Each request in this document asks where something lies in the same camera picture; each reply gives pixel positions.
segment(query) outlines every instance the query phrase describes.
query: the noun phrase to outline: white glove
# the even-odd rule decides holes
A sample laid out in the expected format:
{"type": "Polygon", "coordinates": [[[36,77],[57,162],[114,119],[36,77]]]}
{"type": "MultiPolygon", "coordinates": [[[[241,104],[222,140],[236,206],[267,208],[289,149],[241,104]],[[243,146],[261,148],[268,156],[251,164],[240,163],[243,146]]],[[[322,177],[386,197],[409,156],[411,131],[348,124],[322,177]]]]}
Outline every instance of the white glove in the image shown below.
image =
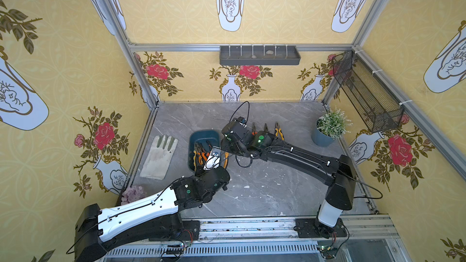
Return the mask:
{"type": "Polygon", "coordinates": [[[159,180],[165,178],[177,144],[178,139],[174,137],[156,136],[139,176],[159,180]]]}

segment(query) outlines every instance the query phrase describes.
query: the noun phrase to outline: red rose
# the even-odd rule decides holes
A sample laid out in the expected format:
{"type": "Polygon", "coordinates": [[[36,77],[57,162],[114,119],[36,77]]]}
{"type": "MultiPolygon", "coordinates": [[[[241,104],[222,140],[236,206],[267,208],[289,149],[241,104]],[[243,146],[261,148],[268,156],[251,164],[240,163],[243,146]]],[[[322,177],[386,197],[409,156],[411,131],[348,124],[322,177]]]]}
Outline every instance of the red rose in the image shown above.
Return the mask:
{"type": "Polygon", "coordinates": [[[113,126],[109,123],[104,123],[97,128],[94,145],[96,145],[99,150],[102,150],[103,147],[108,145],[114,137],[115,133],[113,132],[113,126]]]}
{"type": "Polygon", "coordinates": [[[260,75],[259,66],[241,66],[240,75],[256,79],[260,75]]]}
{"type": "Polygon", "coordinates": [[[83,146],[83,143],[84,143],[84,136],[81,134],[78,134],[75,139],[75,146],[78,146],[79,148],[81,148],[83,146]]]}
{"type": "Polygon", "coordinates": [[[327,58],[327,62],[331,62],[336,57],[336,54],[330,54],[327,58]]]}
{"type": "Polygon", "coordinates": [[[168,78],[168,72],[167,68],[160,66],[159,64],[155,65],[150,65],[146,67],[147,69],[147,74],[152,75],[154,77],[157,77],[159,79],[167,79],[168,78]]]}
{"type": "Polygon", "coordinates": [[[406,166],[412,160],[411,145],[399,134],[388,139],[393,164],[406,166]]]}
{"type": "Polygon", "coordinates": [[[403,114],[400,119],[400,123],[402,125],[406,125],[409,121],[409,116],[407,114],[403,114]]]}

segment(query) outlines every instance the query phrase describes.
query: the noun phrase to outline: gray marble floor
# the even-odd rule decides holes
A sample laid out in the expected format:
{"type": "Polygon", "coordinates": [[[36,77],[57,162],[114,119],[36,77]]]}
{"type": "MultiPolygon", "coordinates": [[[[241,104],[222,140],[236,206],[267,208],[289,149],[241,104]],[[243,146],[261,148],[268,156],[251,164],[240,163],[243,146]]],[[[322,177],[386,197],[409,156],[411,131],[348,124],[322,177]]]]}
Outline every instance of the gray marble floor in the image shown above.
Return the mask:
{"type": "MultiPolygon", "coordinates": [[[[147,194],[152,195],[179,177],[193,175],[187,166],[190,135],[205,129],[220,132],[238,106],[238,103],[161,104],[133,185],[143,186],[147,194]],[[152,140],[164,134],[178,138],[165,178],[140,177],[152,140]]],[[[245,104],[235,116],[246,117],[247,112],[245,104]]],[[[320,102],[251,103],[248,124],[255,122],[261,130],[267,123],[273,131],[278,121],[287,142],[312,152],[339,157],[343,151],[338,142],[327,148],[312,142],[312,124],[323,112],[320,102]]],[[[249,163],[249,159],[239,160],[243,166],[249,163]]],[[[315,215],[327,192],[327,186],[313,177],[279,163],[254,160],[251,167],[241,168],[234,158],[230,158],[227,169],[231,176],[228,190],[218,191],[202,208],[183,211],[183,217],[315,215]]],[[[343,214],[369,214],[369,210],[362,199],[355,199],[353,209],[343,214]]]]}

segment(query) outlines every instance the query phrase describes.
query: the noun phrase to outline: yellow-handled pliers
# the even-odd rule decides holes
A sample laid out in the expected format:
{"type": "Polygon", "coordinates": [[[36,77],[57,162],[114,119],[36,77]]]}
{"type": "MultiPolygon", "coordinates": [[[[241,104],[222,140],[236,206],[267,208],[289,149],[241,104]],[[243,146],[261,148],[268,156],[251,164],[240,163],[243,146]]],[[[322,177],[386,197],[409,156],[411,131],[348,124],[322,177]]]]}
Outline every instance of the yellow-handled pliers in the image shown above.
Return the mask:
{"type": "Polygon", "coordinates": [[[275,137],[280,137],[282,140],[285,140],[283,137],[282,129],[280,128],[280,125],[275,123],[275,137]]]}

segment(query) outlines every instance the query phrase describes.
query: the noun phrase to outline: wire mesh basket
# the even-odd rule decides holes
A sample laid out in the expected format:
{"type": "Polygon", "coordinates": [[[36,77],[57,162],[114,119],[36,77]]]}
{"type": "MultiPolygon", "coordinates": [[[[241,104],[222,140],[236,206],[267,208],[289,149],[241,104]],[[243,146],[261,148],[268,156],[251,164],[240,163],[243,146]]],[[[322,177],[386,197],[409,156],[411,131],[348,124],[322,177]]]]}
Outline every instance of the wire mesh basket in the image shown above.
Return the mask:
{"type": "Polygon", "coordinates": [[[332,60],[333,74],[372,133],[397,128],[404,108],[352,50],[332,60]]]}

